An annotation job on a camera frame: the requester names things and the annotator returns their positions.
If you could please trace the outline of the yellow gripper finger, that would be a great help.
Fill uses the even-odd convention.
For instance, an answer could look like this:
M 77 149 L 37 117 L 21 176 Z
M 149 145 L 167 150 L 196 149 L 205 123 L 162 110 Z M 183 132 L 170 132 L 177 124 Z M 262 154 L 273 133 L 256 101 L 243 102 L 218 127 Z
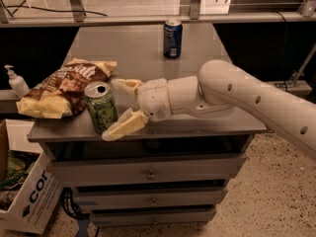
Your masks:
M 127 93 L 131 98 L 135 98 L 138 88 L 143 85 L 143 82 L 138 79 L 113 79 L 112 85 L 115 89 Z
M 126 135 L 141 130 L 148 123 L 149 117 L 143 111 L 127 109 L 118 120 L 102 133 L 105 141 L 115 141 Z

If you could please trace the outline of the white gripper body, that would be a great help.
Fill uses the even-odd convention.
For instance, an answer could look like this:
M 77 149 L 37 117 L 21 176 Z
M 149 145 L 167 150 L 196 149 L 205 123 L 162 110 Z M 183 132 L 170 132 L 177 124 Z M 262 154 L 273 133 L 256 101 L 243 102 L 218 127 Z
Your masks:
M 167 80 L 150 80 L 140 86 L 137 90 L 137 104 L 151 121 L 169 119 L 172 111 Z

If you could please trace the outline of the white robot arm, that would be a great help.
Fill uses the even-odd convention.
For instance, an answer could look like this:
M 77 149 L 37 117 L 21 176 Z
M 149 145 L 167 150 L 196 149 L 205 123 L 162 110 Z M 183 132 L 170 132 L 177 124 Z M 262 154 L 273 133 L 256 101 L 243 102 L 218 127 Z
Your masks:
M 138 104 L 102 133 L 115 141 L 150 122 L 174 115 L 204 118 L 235 106 L 260 120 L 312 158 L 316 157 L 316 105 L 260 81 L 223 60 L 210 60 L 197 76 L 142 82 L 115 79 L 113 86 Z

